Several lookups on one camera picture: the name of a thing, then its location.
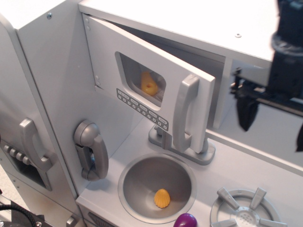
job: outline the stove burner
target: stove burner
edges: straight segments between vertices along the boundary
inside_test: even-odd
[[[256,192],[247,190],[218,190],[210,222],[211,227],[287,227],[265,199],[266,191],[258,188]]]

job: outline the purple ball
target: purple ball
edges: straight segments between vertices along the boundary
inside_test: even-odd
[[[177,218],[174,227],[197,227],[197,220],[191,214],[188,213],[181,214]]]

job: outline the toy food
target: toy food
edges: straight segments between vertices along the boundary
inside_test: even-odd
[[[154,96],[158,92],[158,85],[147,71],[141,73],[141,90],[150,96]]]
[[[170,203],[170,196],[168,191],[166,191],[165,189],[159,189],[154,197],[154,202],[157,205],[157,207],[160,208],[165,208],[169,205]]]

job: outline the metal sink bowl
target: metal sink bowl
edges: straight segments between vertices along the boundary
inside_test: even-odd
[[[154,195],[161,188],[169,192],[171,199],[163,209],[154,203]],[[196,198],[196,179],[181,160],[165,154],[148,154],[123,170],[118,193],[123,207],[134,218],[163,224],[176,220],[191,208]]]

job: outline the refrigerator handle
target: refrigerator handle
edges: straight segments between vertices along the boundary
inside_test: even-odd
[[[88,181],[105,178],[108,172],[108,154],[98,126],[84,120],[75,131],[74,141],[83,167],[82,177]]]
[[[198,94],[199,78],[189,75],[180,85],[173,119],[173,143],[176,149],[184,152],[190,147],[191,135],[185,132],[189,104]]]
[[[34,147],[33,137],[38,133],[34,121],[26,118],[19,126],[21,127],[21,140],[25,155],[35,167],[43,172],[47,172],[53,164],[50,158],[46,156],[40,158]]]

